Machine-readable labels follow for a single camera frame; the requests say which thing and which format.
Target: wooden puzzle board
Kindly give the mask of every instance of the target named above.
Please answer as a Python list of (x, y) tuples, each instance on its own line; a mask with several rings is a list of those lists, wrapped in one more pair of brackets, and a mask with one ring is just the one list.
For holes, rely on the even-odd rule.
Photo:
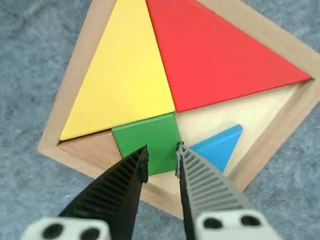
[[(278, 104), (278, 111), (271, 106), (266, 107), (264, 114), (269, 118), (256, 124), (256, 129), (261, 134), (255, 132), (256, 140), (248, 143), (244, 157), (235, 168), (228, 170), (229, 178), (239, 190), (243, 190), (319, 102), (320, 55), (240, 1), (201, 2), (315, 79), (298, 84), (290, 90), (289, 87), (284, 87), (278, 93), (272, 94), (273, 98), (283, 100)], [(93, 178), (98, 177), (120, 158), (112, 133), (106, 130), (63, 143), (60, 143), (59, 138), (114, 3), (114, 0), (92, 1), (38, 146), (38, 151), (42, 154)], [(172, 172), (151, 176), (149, 182), (143, 186), (141, 200), (182, 218), (179, 182)]]

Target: floor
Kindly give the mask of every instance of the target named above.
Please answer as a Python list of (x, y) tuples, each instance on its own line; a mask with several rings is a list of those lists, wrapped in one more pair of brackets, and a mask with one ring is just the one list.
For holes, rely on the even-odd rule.
[[(246, 2), (320, 51), (319, 0)], [(0, 239), (19, 239), (28, 224), (58, 214), (92, 181), (36, 152), (89, 4), (0, 0)], [(244, 193), (284, 239), (315, 240), (319, 182), (320, 105)], [(132, 239), (151, 235), (183, 240), (183, 221), (140, 202)]]

